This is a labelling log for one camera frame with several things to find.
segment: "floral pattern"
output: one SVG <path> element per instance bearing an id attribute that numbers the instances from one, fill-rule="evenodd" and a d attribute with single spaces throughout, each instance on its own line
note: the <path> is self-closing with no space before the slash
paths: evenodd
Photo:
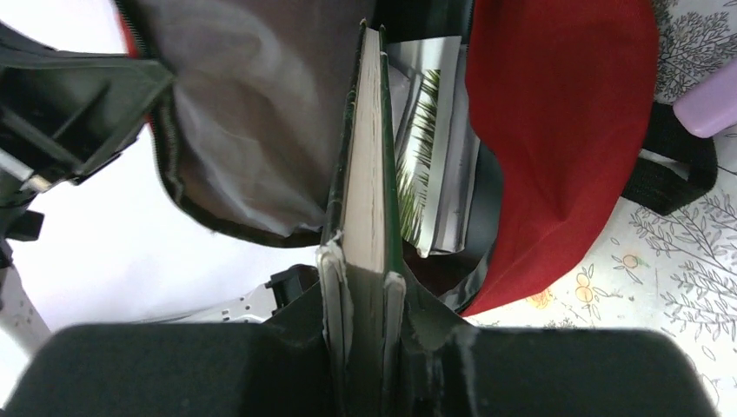
<path id="1" fill-rule="evenodd" d="M 653 5 L 661 30 L 655 99 L 671 103 L 737 56 L 737 0 Z M 720 140 L 728 142 L 720 143 L 711 193 L 667 216 L 620 199 L 579 266 L 526 301 L 469 319 L 667 334 L 721 415 L 737 415 L 737 161 L 728 160 L 737 156 L 737 133 Z"/>

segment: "purple bottle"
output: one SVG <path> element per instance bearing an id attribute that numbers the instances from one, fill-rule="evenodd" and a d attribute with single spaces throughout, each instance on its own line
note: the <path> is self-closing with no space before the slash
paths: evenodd
<path id="1" fill-rule="evenodd" d="M 698 137 L 712 137 L 737 124 L 737 59 L 676 100 L 673 110 L 686 130 Z"/>

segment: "black strap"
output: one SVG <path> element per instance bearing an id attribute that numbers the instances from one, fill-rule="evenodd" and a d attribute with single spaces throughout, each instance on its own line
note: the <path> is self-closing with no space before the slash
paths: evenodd
<path id="1" fill-rule="evenodd" d="M 714 139 L 701 139 L 688 133 L 675 117 L 672 106 L 653 104 L 642 148 L 685 163 L 689 168 L 688 178 L 683 179 L 668 167 L 639 157 L 622 197 L 659 215 L 669 215 L 714 187 L 719 168 Z"/>

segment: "book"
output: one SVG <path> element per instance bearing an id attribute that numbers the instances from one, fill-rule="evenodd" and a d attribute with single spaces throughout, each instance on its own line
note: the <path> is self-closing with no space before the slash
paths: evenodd
<path id="1" fill-rule="evenodd" d="M 406 282 L 383 28 L 360 25 L 317 267 L 338 411 L 390 407 Z"/>

